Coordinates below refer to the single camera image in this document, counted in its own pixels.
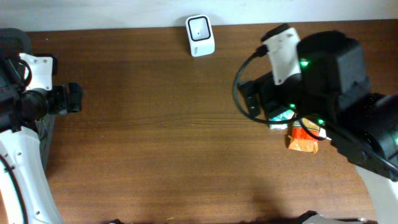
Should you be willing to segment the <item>small teal tissue pack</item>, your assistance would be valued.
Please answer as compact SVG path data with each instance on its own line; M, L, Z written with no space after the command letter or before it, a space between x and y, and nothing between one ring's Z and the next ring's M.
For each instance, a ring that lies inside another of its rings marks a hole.
M269 121L286 121L289 119L292 119L295 116L294 111L292 110L287 110L281 114L278 114L277 116L270 118Z
M269 129L271 130L286 130L292 127L292 123L289 124L270 124Z

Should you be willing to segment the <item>orange spaghetti packet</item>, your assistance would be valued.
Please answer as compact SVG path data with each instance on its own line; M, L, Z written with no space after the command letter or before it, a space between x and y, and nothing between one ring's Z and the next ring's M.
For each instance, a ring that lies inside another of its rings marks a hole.
M305 118L302 119L301 122L310 133L319 137L320 127L318 125ZM304 130L300 121L295 121L292 126L288 149L315 154L318 152L318 140L311 137L311 135Z

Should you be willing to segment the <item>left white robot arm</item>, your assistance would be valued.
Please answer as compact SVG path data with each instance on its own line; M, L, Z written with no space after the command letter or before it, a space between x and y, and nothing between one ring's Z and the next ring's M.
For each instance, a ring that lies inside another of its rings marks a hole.
M53 85L52 54L1 55L1 196L9 223L63 223L40 156L49 134L36 124L47 115L82 110L78 83Z

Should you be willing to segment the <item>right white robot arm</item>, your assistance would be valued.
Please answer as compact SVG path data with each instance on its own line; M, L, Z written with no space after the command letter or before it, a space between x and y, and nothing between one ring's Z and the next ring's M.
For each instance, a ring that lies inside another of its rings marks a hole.
M397 222L397 97L375 93L358 40L337 31L301 39L287 25L266 33L252 58L267 56L272 70L233 82L233 98L248 119L276 124L287 110L323 128L332 146L354 164L379 223Z

